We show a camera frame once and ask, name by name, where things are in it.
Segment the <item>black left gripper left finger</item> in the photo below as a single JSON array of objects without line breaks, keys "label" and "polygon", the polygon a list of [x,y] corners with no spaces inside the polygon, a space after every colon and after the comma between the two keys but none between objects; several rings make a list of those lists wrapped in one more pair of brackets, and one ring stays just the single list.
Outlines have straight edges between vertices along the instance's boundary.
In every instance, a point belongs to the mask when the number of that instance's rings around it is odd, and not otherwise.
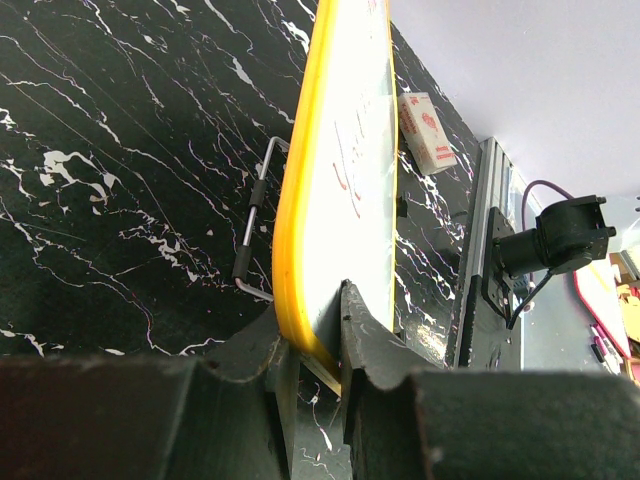
[{"label": "black left gripper left finger", "polygon": [[205,356],[8,357],[5,479],[287,479],[299,362],[273,308]]}]

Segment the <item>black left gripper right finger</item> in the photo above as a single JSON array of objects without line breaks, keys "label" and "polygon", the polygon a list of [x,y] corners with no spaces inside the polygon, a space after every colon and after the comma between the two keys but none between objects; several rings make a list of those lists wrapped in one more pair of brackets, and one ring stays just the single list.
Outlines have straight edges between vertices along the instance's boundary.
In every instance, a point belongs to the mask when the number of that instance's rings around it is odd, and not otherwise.
[{"label": "black left gripper right finger", "polygon": [[441,370],[340,291],[343,438],[357,479],[635,479],[639,391],[607,374]]}]

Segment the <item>black right arm base motor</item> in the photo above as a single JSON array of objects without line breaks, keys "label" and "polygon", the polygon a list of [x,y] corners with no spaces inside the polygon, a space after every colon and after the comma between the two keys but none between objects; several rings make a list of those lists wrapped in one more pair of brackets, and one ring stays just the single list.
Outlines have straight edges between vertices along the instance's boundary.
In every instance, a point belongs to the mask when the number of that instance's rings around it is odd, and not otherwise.
[{"label": "black right arm base motor", "polygon": [[[499,208],[489,210],[481,292],[507,329],[514,328],[524,306],[552,277],[606,257],[616,229],[605,223],[601,209],[605,203],[595,195],[557,202],[536,217],[533,228],[519,233]],[[541,270],[546,272],[543,280],[514,307],[515,281]]]}]

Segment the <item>yellow framed whiteboard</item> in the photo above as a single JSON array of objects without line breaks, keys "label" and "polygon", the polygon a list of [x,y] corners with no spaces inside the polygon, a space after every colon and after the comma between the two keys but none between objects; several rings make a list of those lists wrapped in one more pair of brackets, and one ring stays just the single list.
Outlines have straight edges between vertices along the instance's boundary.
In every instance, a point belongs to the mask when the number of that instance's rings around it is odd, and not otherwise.
[{"label": "yellow framed whiteboard", "polygon": [[282,335],[340,387],[340,288],[394,323],[398,124],[390,7],[317,6],[276,214],[274,306]]}]

